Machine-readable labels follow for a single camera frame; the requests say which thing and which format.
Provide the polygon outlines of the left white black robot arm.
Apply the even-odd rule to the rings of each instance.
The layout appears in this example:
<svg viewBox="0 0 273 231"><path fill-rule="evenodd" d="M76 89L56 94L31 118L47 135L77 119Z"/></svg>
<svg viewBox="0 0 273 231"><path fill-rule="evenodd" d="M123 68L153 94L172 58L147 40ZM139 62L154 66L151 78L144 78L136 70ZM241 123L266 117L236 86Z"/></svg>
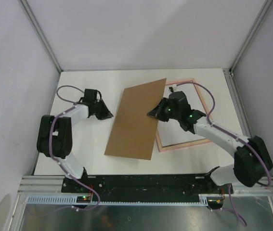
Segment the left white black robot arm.
<svg viewBox="0 0 273 231"><path fill-rule="evenodd" d="M44 115L41 118L37 138L37 151L51 158L59 165L66 177L72 180L77 192L84 192L89 186L87 171L72 153L72 128L78 122L95 116L98 120L113 117L98 90L85 89L72 107L59 115Z"/></svg>

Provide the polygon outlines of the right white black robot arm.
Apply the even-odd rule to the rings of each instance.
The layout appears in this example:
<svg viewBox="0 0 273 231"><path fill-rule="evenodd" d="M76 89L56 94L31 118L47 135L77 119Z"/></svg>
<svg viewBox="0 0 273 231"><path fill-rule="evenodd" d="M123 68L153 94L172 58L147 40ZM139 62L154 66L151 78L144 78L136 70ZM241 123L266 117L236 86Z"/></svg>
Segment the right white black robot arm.
<svg viewBox="0 0 273 231"><path fill-rule="evenodd" d="M215 167L206 174L204 187L209 193L216 193L222 185L235 182L252 187L262 177L271 177L273 162L262 138L233 134L216 125L208 115L192 109L182 91L163 98L147 115L162 122L178 121L184 131L210 140L234 159L233 164Z"/></svg>

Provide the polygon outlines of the brown cardboard backing board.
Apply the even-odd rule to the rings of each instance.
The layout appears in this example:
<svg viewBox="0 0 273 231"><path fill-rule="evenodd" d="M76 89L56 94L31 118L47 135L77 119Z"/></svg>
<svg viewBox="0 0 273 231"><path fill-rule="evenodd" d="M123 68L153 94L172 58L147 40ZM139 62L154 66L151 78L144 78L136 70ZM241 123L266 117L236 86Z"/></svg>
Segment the brown cardboard backing board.
<svg viewBox="0 0 273 231"><path fill-rule="evenodd" d="M166 79L125 88L105 155L150 160L158 120L147 115L163 98Z"/></svg>

